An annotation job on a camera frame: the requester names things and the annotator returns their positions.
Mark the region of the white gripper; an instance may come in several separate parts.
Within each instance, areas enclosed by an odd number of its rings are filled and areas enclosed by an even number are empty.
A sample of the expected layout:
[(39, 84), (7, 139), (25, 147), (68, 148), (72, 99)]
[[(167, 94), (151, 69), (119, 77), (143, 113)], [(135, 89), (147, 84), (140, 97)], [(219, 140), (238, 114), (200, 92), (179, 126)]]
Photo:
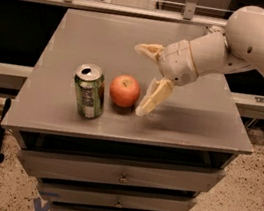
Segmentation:
[(141, 43), (134, 46), (134, 49), (150, 60), (158, 60), (160, 72), (164, 77), (160, 80), (154, 78), (150, 82), (145, 96), (135, 109), (137, 116), (150, 114), (172, 94), (174, 85), (181, 87), (198, 79), (189, 41), (181, 40), (166, 47)]

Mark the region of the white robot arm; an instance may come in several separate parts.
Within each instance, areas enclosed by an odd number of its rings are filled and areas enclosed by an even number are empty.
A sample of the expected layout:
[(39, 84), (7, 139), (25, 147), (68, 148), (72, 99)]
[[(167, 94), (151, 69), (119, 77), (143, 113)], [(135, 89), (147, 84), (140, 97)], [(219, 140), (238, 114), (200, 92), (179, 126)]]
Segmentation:
[(264, 77), (264, 9), (242, 7), (233, 13), (224, 28), (194, 40), (181, 40), (168, 46), (138, 44), (138, 53), (159, 68), (162, 79), (152, 80), (136, 114), (150, 114), (172, 94), (176, 86), (195, 82), (212, 73), (229, 74), (256, 69)]

